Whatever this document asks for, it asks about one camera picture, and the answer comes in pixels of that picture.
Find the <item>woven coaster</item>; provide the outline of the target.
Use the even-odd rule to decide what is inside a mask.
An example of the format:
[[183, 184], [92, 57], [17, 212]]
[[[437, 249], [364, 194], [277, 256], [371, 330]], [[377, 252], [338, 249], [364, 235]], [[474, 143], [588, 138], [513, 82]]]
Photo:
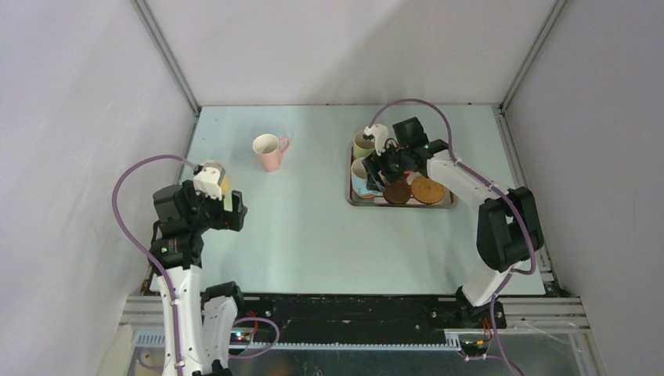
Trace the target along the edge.
[[446, 193], [446, 188], [436, 181], [419, 175], [410, 184], [413, 197], [422, 204], [437, 204]]

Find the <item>dark wood coaster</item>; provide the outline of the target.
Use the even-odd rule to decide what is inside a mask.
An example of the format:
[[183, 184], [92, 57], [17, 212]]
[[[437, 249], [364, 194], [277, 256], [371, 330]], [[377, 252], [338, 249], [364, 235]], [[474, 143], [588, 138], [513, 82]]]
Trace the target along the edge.
[[411, 198], [411, 187], [405, 179], [402, 179], [388, 184], [382, 195], [389, 204], [405, 204]]

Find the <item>pink cup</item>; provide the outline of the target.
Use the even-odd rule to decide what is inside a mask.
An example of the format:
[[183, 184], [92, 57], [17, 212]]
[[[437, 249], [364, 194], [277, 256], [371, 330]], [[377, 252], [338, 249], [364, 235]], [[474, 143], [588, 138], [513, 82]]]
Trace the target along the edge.
[[263, 134], [254, 139], [252, 149], [262, 167], [268, 172], [274, 172], [280, 168], [290, 142], [291, 139], [287, 136], [277, 137], [273, 134]]

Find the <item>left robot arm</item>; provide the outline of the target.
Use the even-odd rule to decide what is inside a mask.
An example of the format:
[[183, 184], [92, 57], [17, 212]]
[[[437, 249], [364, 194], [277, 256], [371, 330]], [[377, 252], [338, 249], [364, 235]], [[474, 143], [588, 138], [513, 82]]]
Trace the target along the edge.
[[240, 231], [247, 207], [241, 192], [223, 199], [195, 191], [193, 181], [153, 194], [160, 238], [150, 254], [164, 309], [165, 375], [229, 375], [230, 334], [247, 316], [240, 287], [230, 281], [203, 287], [203, 235], [208, 230]]

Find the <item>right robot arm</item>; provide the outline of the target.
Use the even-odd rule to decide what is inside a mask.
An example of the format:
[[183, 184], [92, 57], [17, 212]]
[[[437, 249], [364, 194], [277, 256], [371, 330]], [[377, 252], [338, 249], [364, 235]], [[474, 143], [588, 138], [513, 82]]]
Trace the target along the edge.
[[503, 187], [475, 172], [454, 156], [449, 143], [430, 140], [415, 117], [392, 128], [368, 126], [363, 138], [374, 145], [373, 153], [363, 160], [370, 189], [384, 190], [414, 172], [476, 210], [480, 260], [457, 292], [455, 315], [465, 327], [478, 326], [487, 316], [485, 305], [511, 274], [536, 271], [536, 253], [544, 238], [533, 193], [524, 186]]

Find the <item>green cup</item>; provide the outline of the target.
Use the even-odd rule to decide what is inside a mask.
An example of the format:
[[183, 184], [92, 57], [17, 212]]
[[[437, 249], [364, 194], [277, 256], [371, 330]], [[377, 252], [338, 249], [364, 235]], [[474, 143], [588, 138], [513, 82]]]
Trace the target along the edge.
[[367, 136], [364, 131], [355, 134], [352, 145], [352, 156], [354, 159], [368, 157], [375, 151], [375, 143], [372, 136]]

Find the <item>blue mug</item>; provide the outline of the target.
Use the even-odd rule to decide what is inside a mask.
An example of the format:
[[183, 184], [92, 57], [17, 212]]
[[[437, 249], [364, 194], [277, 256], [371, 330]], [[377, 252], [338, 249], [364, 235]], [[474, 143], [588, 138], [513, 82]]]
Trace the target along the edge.
[[377, 195], [377, 191], [371, 190], [368, 183], [368, 175], [363, 164], [364, 157], [356, 158], [351, 164], [351, 185], [355, 195], [363, 199], [369, 199]]

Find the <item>yellow mug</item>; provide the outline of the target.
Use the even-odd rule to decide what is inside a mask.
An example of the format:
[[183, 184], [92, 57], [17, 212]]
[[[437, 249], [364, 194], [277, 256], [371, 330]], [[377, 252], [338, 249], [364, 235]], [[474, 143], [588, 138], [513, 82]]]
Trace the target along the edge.
[[217, 168], [220, 171], [218, 184], [220, 185], [222, 193], [227, 194], [229, 192], [229, 175], [224, 165], [220, 161], [208, 160], [203, 163], [203, 166]]

